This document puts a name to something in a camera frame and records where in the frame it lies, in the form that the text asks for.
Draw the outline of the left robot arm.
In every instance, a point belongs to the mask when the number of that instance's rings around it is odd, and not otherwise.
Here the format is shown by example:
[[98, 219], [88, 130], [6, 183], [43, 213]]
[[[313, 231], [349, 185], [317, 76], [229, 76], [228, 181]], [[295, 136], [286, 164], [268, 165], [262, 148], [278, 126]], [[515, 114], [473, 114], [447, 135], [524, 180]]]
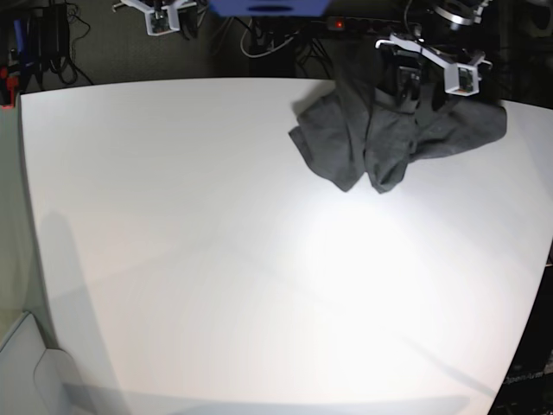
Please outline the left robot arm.
[[404, 51], [421, 55], [442, 70], [444, 92], [458, 97], [471, 97], [480, 92], [480, 66], [491, 66], [486, 54], [476, 48], [465, 47], [455, 37], [464, 29], [481, 21], [487, 1], [434, 1], [431, 11], [439, 21], [447, 24], [444, 44], [427, 41], [417, 35], [408, 23], [404, 11], [405, 35], [391, 34], [388, 43]]

